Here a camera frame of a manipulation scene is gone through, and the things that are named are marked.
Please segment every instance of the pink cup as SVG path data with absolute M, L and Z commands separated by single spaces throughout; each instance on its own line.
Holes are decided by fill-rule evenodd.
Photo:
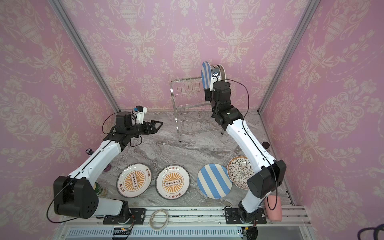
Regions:
M 280 221 L 282 219 L 282 212 L 281 212 L 281 198 L 278 196 L 277 197 L 277 204 L 274 210 L 269 209 L 269 206 L 273 209 L 275 206 L 276 202 L 276 196 L 274 195 L 269 195 L 265 202 L 265 208 L 266 208 L 266 214 L 268 215 L 268 219 L 271 221 Z

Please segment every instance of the floral wallpaper pattern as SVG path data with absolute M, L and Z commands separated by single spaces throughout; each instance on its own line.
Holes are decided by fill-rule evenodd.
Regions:
M 384 222 L 383 7 L 322 0 L 263 115 L 320 240 Z
M 0 229 L 52 239 L 53 181 L 99 146 L 113 110 L 48 2 L 0 1 L 0 24 Z
M 172 109 L 169 82 L 223 64 L 259 107 L 308 0 L 61 0 L 123 109 Z M 247 108 L 246 91 L 233 102 Z

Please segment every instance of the metal dish rack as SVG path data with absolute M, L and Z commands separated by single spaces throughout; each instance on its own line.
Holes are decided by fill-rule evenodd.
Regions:
M 179 141 L 181 136 L 221 129 L 205 101 L 201 77 L 172 80 L 169 83 Z

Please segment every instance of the robotic arm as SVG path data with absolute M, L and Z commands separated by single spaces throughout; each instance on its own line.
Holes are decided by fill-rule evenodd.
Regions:
M 147 108 L 137 106 L 134 109 L 135 124 L 130 112 L 116 115 L 116 125 L 104 138 L 99 148 L 69 176 L 59 176 L 53 183 L 54 209 L 59 215 L 90 218 L 91 216 L 117 216 L 119 223 L 129 220 L 127 201 L 98 198 L 93 185 L 105 167 L 131 142 L 131 138 L 142 134 L 154 134 L 163 122 L 143 121 Z
M 212 118 L 237 142 L 256 173 L 248 179 L 249 190 L 239 203 L 239 214 L 244 222 L 254 219 L 262 201 L 281 185 L 286 165 L 269 154 L 252 134 L 244 117 L 231 105 L 230 83 L 215 81 L 212 90 L 205 90 L 205 100 L 211 102 Z

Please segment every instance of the plate with orange sunburst pattern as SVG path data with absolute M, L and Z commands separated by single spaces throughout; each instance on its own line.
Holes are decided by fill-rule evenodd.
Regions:
M 156 179 L 156 190 L 165 199 L 175 200 L 182 197 L 189 188 L 189 173 L 179 165 L 164 168 Z
M 150 186 L 152 172 L 144 164 L 133 164 L 125 168 L 116 183 L 120 195 L 128 198 L 143 194 Z

